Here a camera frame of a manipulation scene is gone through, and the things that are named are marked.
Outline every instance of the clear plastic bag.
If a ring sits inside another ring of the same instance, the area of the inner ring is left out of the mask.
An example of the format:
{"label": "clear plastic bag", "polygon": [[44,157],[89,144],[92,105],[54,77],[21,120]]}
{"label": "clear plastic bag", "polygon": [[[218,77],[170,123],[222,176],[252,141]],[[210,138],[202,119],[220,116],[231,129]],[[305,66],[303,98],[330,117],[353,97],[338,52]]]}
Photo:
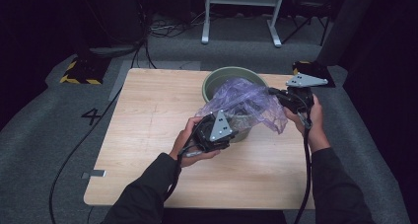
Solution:
{"label": "clear plastic bag", "polygon": [[264,123],[271,130],[282,133],[288,121],[277,98],[267,93],[265,86],[244,78],[228,79],[220,86],[213,99],[196,116],[223,110],[230,127],[238,132]]}

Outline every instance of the black cable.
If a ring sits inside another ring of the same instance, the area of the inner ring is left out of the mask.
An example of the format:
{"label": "black cable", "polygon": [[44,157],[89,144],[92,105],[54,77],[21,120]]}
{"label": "black cable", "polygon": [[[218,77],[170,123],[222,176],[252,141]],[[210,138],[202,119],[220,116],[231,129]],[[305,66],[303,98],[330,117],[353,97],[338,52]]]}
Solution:
{"label": "black cable", "polygon": [[[133,63],[135,61],[135,57],[138,55],[139,48],[136,50],[134,57],[132,58],[131,68],[133,67]],[[64,163],[59,168],[58,173],[55,176],[55,179],[52,182],[51,189],[49,191],[49,200],[48,200],[48,207],[49,207],[49,216],[51,218],[52,224],[55,224],[55,216],[53,214],[53,193],[55,191],[55,186],[58,181],[59,176],[61,175],[62,171],[64,170],[65,166],[67,165],[70,158],[73,156],[73,154],[77,151],[77,149],[83,144],[83,142],[86,140],[86,138],[93,132],[93,130],[96,128],[96,126],[99,124],[100,121],[102,121],[102,118],[106,115],[107,111],[110,109],[111,105],[116,101],[117,97],[119,96],[120,92],[122,91],[122,87],[120,87],[119,91],[116,93],[114,98],[111,100],[111,102],[107,105],[102,115],[98,118],[96,123],[93,124],[93,126],[90,128],[90,130],[84,135],[84,137],[80,140],[79,143],[71,150],[70,154],[65,159]]]}
{"label": "black cable", "polygon": [[112,51],[112,52],[102,52],[102,53],[100,53],[100,52],[92,51],[92,53],[99,58],[116,58],[116,57],[120,57],[120,56],[123,56],[123,55],[130,54],[130,53],[134,52],[135,50],[137,50],[138,48],[141,47],[141,44],[142,44],[142,42],[140,44],[135,44],[130,48],[119,49],[119,50],[115,50],[115,51]]}
{"label": "black cable", "polygon": [[153,60],[151,60],[150,51],[148,50],[148,41],[147,41],[147,40],[145,40],[144,44],[145,44],[145,55],[146,55],[146,56],[147,56],[147,58],[148,58],[148,62],[150,62],[150,64],[151,64],[151,65],[153,65],[153,67],[154,67],[155,69],[157,69],[157,66],[154,64]]}
{"label": "black cable", "polygon": [[188,136],[187,141],[185,141],[183,148],[177,154],[177,163],[176,163],[175,171],[174,171],[174,180],[173,180],[173,183],[170,186],[169,190],[167,191],[166,198],[164,199],[164,201],[166,201],[167,199],[169,199],[169,197],[172,195],[173,191],[175,190],[175,187],[177,186],[178,177],[179,177],[180,171],[181,171],[182,157],[183,157],[184,153],[187,152],[187,150],[190,147],[195,146],[194,144],[192,144],[192,145],[188,145],[188,144],[190,143],[193,135],[196,133],[197,128],[200,127],[200,124],[202,122],[203,122],[203,120],[200,120],[199,123],[193,127],[193,130],[191,131],[190,136]]}
{"label": "black cable", "polygon": [[94,206],[92,206],[92,208],[90,208],[89,215],[87,215],[87,224],[90,223],[90,216],[92,215],[93,208],[94,208]]}
{"label": "black cable", "polygon": [[311,153],[310,153],[310,148],[309,148],[309,144],[308,144],[308,138],[310,135],[310,131],[311,131],[311,108],[307,107],[307,104],[304,102],[304,105],[306,106],[307,109],[307,123],[308,125],[304,124],[305,126],[305,130],[304,130],[304,149],[305,149],[305,160],[306,160],[306,165],[307,165],[307,186],[305,188],[305,194],[304,194],[304,199],[302,200],[302,204],[301,207],[299,208],[298,214],[296,216],[295,219],[295,224],[298,224],[301,217],[302,217],[302,213],[305,210],[305,207],[307,206],[308,203],[308,198],[310,197],[310,192],[311,192]]}
{"label": "black cable", "polygon": [[187,30],[193,29],[198,25],[202,25],[204,22],[197,24],[195,24],[194,22],[198,20],[200,17],[202,17],[204,13],[205,11],[194,17],[193,20],[191,20],[190,24],[186,24],[183,22],[169,24],[168,20],[155,20],[153,24],[150,26],[150,35],[152,37],[176,37],[178,35],[181,35]]}
{"label": "black cable", "polygon": [[310,133],[310,130],[305,128],[304,148],[305,148],[305,159],[306,159],[306,163],[307,163],[307,186],[306,186],[306,189],[305,189],[304,199],[302,200],[301,207],[299,208],[298,215],[296,216],[296,219],[295,219],[295,224],[299,223],[299,220],[302,217],[302,213],[305,210],[305,207],[307,205],[308,198],[309,198],[310,192],[311,192],[311,155],[310,155],[310,148],[309,148],[309,145],[308,145],[309,133]]}

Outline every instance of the black curtain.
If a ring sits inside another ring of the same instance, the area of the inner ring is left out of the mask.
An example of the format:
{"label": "black curtain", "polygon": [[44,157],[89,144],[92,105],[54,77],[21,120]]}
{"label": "black curtain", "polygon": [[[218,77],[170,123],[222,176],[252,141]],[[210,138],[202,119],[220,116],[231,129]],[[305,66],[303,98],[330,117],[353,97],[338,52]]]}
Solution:
{"label": "black curtain", "polygon": [[0,130],[73,53],[50,0],[0,0]]}
{"label": "black curtain", "polygon": [[418,223],[418,0],[374,0],[339,65],[344,89],[396,177]]}

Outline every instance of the gray carpet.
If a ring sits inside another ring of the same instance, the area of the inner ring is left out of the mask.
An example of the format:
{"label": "gray carpet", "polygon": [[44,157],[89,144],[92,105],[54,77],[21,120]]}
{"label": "gray carpet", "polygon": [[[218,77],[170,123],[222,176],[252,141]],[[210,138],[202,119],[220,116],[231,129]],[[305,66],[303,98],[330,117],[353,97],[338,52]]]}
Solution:
{"label": "gray carpet", "polygon": [[[290,20],[277,23],[281,37],[293,28]],[[200,43],[201,31],[202,26],[197,26],[177,37],[150,37],[150,55],[156,66],[178,68],[191,62],[194,68],[186,70],[210,71],[235,65],[257,73],[292,74],[294,61],[315,60],[321,49],[322,31],[316,21],[281,48],[274,47],[263,17],[218,19],[211,25],[207,45]],[[98,114],[105,111],[132,57],[114,58],[102,85],[60,84],[74,55],[63,59],[46,78],[48,89],[1,131],[0,223],[50,223],[52,181],[65,158],[91,129],[90,120],[81,115],[91,109],[97,109]],[[148,67],[145,50],[140,50],[134,65]],[[329,71],[336,88],[313,91],[323,105],[331,144],[348,174],[362,188],[376,222],[409,223],[397,182],[342,88],[346,71],[339,66],[329,67]],[[88,217],[90,223],[99,223],[108,210],[103,206],[92,209],[84,203],[88,180],[81,176],[95,165],[113,109],[114,104],[62,171],[53,196],[57,223],[87,223]],[[285,215],[288,223],[293,223],[296,210],[286,210]],[[314,212],[307,210],[300,223],[314,223]]]}

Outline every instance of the person's right hand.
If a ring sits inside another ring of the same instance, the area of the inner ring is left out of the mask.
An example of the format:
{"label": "person's right hand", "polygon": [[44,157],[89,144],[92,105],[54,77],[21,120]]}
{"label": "person's right hand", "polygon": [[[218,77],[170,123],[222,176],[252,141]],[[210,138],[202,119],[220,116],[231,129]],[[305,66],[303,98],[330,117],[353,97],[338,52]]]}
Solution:
{"label": "person's right hand", "polygon": [[[289,109],[284,108],[284,112],[287,118],[293,121],[298,130],[304,134],[305,127],[301,122],[301,119],[297,114],[292,113]],[[313,95],[313,107],[311,108],[311,121],[312,128],[309,134],[308,143],[311,147],[311,152],[330,147],[325,132],[323,131],[323,113],[322,105],[316,95]]]}
{"label": "person's right hand", "polygon": [[[182,130],[179,134],[177,139],[174,142],[174,146],[172,149],[172,152],[169,154],[174,160],[177,160],[177,154],[178,152],[183,148],[184,143],[187,141],[188,137],[190,136],[193,127],[195,124],[197,124],[200,120],[202,119],[202,117],[192,117],[188,120],[185,129]],[[203,160],[203,159],[211,159],[213,157],[215,157],[216,155],[220,154],[221,151],[220,150],[215,150],[212,152],[208,152],[208,153],[202,153],[199,154],[197,156],[194,157],[184,157],[181,161],[181,167],[188,167],[190,165],[193,165],[194,163],[196,163],[197,161]]]}

